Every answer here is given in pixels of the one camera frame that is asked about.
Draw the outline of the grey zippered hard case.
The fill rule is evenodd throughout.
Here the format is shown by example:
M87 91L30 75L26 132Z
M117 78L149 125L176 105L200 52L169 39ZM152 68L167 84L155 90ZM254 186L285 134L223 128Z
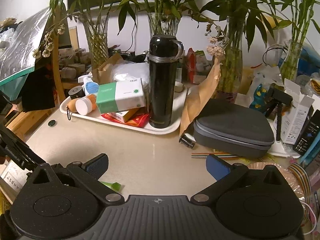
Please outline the grey zippered hard case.
M207 102L193 128L198 144L242 157L260 158L275 142L263 113L219 99Z

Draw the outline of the tan silicone pouch with carabiner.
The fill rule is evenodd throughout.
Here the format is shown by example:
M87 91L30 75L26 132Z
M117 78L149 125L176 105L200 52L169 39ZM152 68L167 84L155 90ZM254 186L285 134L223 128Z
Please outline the tan silicone pouch with carabiner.
M71 101L69 101L66 105L66 112L67 112L67 119L69 121L71 121L71 116L73 113L77 113L76 110L76 102L77 102L78 98L76 99L72 99Z

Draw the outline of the green wet wipes pack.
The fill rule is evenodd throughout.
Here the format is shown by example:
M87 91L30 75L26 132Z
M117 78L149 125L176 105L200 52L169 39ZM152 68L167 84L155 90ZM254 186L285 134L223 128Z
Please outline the green wet wipes pack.
M104 181L101 181L102 184L104 184L106 187L114 190L114 191L117 191L117 192L120 192L121 191L121 187L122 185L118 182L115 182L115 183L107 183L107 182L104 182Z

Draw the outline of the glass vase with bamboo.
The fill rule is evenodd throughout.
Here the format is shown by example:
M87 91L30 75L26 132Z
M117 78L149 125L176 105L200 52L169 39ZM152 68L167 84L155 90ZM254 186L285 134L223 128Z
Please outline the glass vase with bamboo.
M220 63L216 98L235 103L242 79L242 35L244 20L229 16L223 41L225 56Z
M107 46L108 15L86 17L82 23L91 54L92 68L98 68L109 58Z
M285 81L285 79L295 81L302 50L303 45L300 42L290 40L286 57L280 67L280 74L283 81Z
M173 14L148 13L150 37L155 35L176 36L180 19Z

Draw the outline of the black thermos bottle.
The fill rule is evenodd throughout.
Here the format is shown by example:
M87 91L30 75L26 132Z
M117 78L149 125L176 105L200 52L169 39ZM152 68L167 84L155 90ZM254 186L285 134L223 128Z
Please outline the black thermos bottle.
M149 49L149 123L166 128L171 123L176 69L183 43L171 35L154 35Z

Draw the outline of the glass vase with bamboo far right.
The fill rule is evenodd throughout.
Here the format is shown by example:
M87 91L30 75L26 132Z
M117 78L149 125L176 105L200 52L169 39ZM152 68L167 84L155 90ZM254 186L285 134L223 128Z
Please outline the glass vase with bamboo far right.
M302 50L303 45L300 42L290 40L286 57L280 67L280 74L283 81L285 81L285 79L295 81Z

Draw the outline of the green white tissue box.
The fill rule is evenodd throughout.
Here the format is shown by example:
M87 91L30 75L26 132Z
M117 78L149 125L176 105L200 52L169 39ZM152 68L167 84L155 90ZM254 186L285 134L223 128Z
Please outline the green white tissue box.
M100 85L96 104L101 114L145 107L141 78Z

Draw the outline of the dark green round cap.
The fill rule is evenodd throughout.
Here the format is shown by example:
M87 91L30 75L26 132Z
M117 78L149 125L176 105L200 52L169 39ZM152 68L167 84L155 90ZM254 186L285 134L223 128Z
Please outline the dark green round cap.
M48 126L49 127L53 127L53 126L55 126L56 125L56 121L55 120L50 120L49 122L48 122Z

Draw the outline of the white plastic tray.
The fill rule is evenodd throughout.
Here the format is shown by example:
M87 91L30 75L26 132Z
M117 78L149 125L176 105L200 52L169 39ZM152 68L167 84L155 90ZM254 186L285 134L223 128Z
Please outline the white plastic tray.
M110 126L121 127L124 129L130 129L138 132L149 133L153 135L166 135L176 131L181 122L181 115L182 110L185 102L185 98L188 94L188 89L183 87L181 92L174 93L174 101L172 107L172 116L171 116L171 123L166 128L154 128L150 125L149 119L143 112L137 112L135 115L131 117L128 122L122 123L119 120L113 118L108 114L100 115L98 109L92 111L88 115L80 115L78 113L68 113L67 105L71 101L71 98L68 97L64 100L60 105L60 112L66 114L68 119L71 118L78 118L78 119L85 119L93 122L98 122L101 124L106 124Z

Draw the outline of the glass vase with bamboo middle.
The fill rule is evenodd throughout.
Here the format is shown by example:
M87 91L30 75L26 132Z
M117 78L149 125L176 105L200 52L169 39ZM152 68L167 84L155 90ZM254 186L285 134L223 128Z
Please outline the glass vase with bamboo middle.
M155 35L176 36L180 19L173 14L148 13L150 37Z

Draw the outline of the white blue spray bottle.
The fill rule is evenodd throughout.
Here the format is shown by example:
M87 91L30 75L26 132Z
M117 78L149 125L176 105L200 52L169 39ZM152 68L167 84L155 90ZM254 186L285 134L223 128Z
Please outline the white blue spray bottle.
M82 84L82 88L85 92L85 95L97 95L99 85L93 81L92 74L82 75L78 77L78 83Z

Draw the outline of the red packet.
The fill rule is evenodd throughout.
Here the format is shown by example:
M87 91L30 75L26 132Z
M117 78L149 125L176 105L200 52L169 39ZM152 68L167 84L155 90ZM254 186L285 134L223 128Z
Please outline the red packet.
M121 122L119 120L117 120L116 118L108 115L108 114L102 114L101 115L102 118L111 121L111 122L115 122L115 123L119 123L119 124L125 124L127 126L132 126L132 127L138 127L138 128L143 128L146 126L146 124L149 121L149 115L148 114L134 114L127 122Z

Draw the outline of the white pill bottle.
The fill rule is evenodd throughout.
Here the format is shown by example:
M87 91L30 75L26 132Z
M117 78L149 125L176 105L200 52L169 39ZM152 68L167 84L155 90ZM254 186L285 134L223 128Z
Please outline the white pill bottle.
M96 96L94 94L89 94L79 98L75 103L76 111L80 115L87 115L92 111L97 109Z

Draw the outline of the glass vase with bamboo left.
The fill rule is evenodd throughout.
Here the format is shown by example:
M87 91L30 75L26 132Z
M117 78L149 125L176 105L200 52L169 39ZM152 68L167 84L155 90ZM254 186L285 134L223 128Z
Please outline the glass vase with bamboo left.
M91 54L92 68L98 68L109 58L107 46L108 15L86 17L82 23Z

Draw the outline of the brown paper bag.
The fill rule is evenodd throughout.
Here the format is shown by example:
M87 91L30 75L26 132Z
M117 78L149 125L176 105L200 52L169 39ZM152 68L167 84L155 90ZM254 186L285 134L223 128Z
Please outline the brown paper bag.
M190 93L185 98L180 122L180 136L183 135L188 126L201 113L209 99L215 94L219 80L220 58L216 58L207 78L199 85L192 87Z

